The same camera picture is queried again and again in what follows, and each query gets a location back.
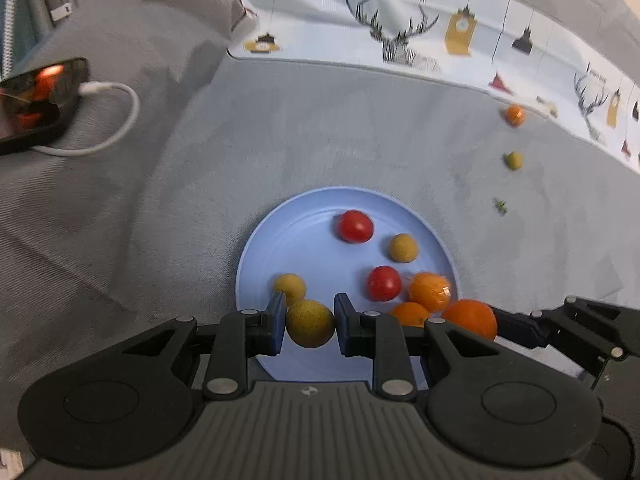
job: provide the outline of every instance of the smartphone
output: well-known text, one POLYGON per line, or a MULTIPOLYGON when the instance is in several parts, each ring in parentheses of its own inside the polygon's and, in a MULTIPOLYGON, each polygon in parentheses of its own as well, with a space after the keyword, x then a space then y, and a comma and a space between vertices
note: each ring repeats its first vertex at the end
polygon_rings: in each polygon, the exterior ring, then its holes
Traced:
POLYGON ((89 63, 78 57, 0 82, 0 155, 60 138, 88 79, 89 63))

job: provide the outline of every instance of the white charging cable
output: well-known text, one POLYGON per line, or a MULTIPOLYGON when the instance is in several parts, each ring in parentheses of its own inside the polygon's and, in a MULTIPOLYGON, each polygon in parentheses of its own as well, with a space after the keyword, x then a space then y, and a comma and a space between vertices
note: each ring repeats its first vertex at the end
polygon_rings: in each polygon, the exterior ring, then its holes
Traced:
POLYGON ((4 0, 4 29, 2 31, 2 78, 7 79, 14 68, 14 25, 17 0, 4 0))
POLYGON ((125 85, 124 83, 90 81, 88 83, 82 83, 79 88, 79 94, 81 96, 97 94, 113 88, 123 90, 131 96, 131 111, 125 123, 117 132, 109 137, 109 139, 90 148, 79 148, 77 150, 62 150, 60 148, 50 148, 49 146, 32 146, 31 149, 39 153, 45 153, 46 155, 84 156, 100 152, 100 150, 113 146, 129 133, 130 129, 132 129, 133 125, 138 120, 138 116, 140 115, 140 97, 138 97, 138 94, 133 88, 129 85, 125 85))

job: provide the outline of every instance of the plate rim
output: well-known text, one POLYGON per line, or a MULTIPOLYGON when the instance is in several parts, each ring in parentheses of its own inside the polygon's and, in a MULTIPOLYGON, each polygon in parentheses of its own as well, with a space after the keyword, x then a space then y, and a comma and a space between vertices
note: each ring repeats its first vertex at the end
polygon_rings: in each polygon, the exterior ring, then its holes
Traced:
POLYGON ((387 200, 390 200, 391 202, 393 202, 396 205, 400 206, 402 209, 405 209, 407 212, 409 212, 412 215, 414 215, 429 230, 431 235, 436 239, 436 241, 438 242, 438 244, 442 248, 442 251, 444 252, 444 255, 445 255, 446 259, 447 259, 447 262, 449 263, 449 267, 451 268, 452 273, 453 273, 453 281, 454 281, 454 284, 456 286, 458 299, 460 300, 463 297, 462 290, 461 290, 461 287, 460 287, 460 276, 458 275, 458 268, 453 263, 453 258, 451 257, 451 254, 449 253, 449 250, 447 249, 447 246, 444 244, 444 242, 442 241, 442 239, 440 238, 440 236, 438 235, 436 230, 432 227, 432 225, 429 224, 424 218, 422 218, 421 215, 419 215, 417 212, 415 212, 412 208, 410 208, 409 206, 407 206, 403 202, 400 202, 397 198, 394 198, 394 197, 392 197, 392 196, 390 196, 390 195, 388 195, 386 193, 382 193, 380 191, 376 191, 376 190, 373 190, 373 189, 367 189, 366 187, 358 187, 358 186, 324 186, 324 187, 316 187, 314 189, 309 189, 308 191, 304 191, 304 192, 298 193, 297 195, 294 195, 294 196, 292 196, 290 198, 287 198, 284 202, 281 202, 275 208, 273 208, 271 211, 269 211, 264 216, 264 218, 262 220, 260 220, 260 223, 251 232, 251 234, 247 238, 247 241, 244 244, 244 248, 242 248, 242 254, 240 255, 240 260, 238 261, 238 267, 236 268, 236 286, 234 287, 236 310, 240 310, 240 305, 238 305, 239 289, 240 289, 240 269, 242 268, 242 263, 244 262, 244 257, 246 255, 246 252, 247 252, 247 249, 249 247, 249 244, 252 242, 252 240, 254 239, 256 233, 260 230, 262 225, 271 216, 275 215, 280 209, 284 208, 290 202, 293 202, 296 199, 302 198, 303 196, 310 195, 312 193, 318 193, 318 192, 330 191, 330 190, 349 190, 349 191, 358 191, 358 192, 364 192, 364 193, 377 195, 380 198, 385 198, 387 200))

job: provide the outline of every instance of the gray tablecloth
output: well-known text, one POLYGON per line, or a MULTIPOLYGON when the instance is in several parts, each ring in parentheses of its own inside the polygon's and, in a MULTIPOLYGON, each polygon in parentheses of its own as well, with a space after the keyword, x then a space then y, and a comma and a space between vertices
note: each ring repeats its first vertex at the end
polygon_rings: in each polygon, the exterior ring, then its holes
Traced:
MULTIPOLYGON (((314 187, 369 187, 415 209, 464 296, 522 312, 569 293, 638 303, 637 175, 538 116, 511 129, 479 92, 233 60, 240 12, 236 0, 90 0, 31 61, 85 56, 143 107, 98 155, 0 159, 0 445, 24 449, 16 407, 41 375, 178 314, 233 309, 252 228, 314 187), (511 150, 525 157, 516 173, 501 161, 511 150)), ((87 99, 62 145, 103 139, 127 106, 87 99)))

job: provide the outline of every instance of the orange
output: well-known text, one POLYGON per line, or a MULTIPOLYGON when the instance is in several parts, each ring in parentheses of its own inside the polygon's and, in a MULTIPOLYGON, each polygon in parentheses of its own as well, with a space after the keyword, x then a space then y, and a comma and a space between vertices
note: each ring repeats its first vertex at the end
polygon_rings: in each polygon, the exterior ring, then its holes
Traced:
POLYGON ((409 299, 420 303, 430 312, 439 312, 449 304, 451 284, 444 276, 418 272, 409 284, 409 299))
POLYGON ((456 301, 442 313, 442 318, 491 341, 498 335, 494 311, 478 300, 456 301))
POLYGON ((524 111, 523 107, 519 105, 511 105, 507 108, 505 118, 511 126, 518 127, 524 124, 524 121, 527 118, 527 113, 524 111))
POLYGON ((420 328, 424 326, 424 320, 428 319, 431 315, 420 303, 414 303, 413 301, 396 305, 389 314, 397 317, 402 325, 417 326, 420 328))

